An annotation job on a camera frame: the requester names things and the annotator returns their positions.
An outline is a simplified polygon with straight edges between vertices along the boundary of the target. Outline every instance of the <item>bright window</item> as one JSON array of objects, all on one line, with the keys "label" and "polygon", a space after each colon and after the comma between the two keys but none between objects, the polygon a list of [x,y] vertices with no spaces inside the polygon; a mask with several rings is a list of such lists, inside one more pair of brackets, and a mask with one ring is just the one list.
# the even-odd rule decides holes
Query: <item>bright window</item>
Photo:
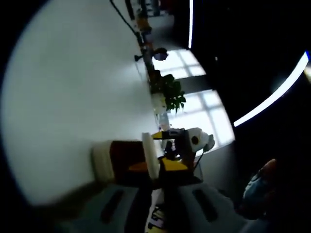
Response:
[{"label": "bright window", "polygon": [[160,70],[161,75],[172,74],[176,79],[205,75],[204,69],[190,50],[172,50],[164,61],[153,58],[155,69]]},{"label": "bright window", "polygon": [[187,103],[182,111],[168,114],[171,128],[201,128],[213,134],[215,146],[212,150],[234,141],[234,133],[225,108],[216,91],[208,90],[185,95]]}]

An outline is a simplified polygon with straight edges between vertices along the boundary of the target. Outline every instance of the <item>potted plant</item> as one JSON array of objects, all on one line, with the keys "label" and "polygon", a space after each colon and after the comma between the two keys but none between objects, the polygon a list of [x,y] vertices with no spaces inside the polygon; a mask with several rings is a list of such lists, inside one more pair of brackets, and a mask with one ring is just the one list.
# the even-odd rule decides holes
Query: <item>potted plant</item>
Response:
[{"label": "potted plant", "polygon": [[173,75],[169,74],[163,77],[163,95],[167,106],[167,111],[175,109],[176,113],[180,108],[184,108],[186,98],[185,92],[181,90],[179,81],[176,81]]},{"label": "potted plant", "polygon": [[166,111],[175,109],[176,113],[184,107],[186,99],[185,92],[181,90],[179,81],[176,81],[172,74],[161,76],[160,71],[155,70],[150,80],[151,93],[159,98],[159,93],[165,98]]}]

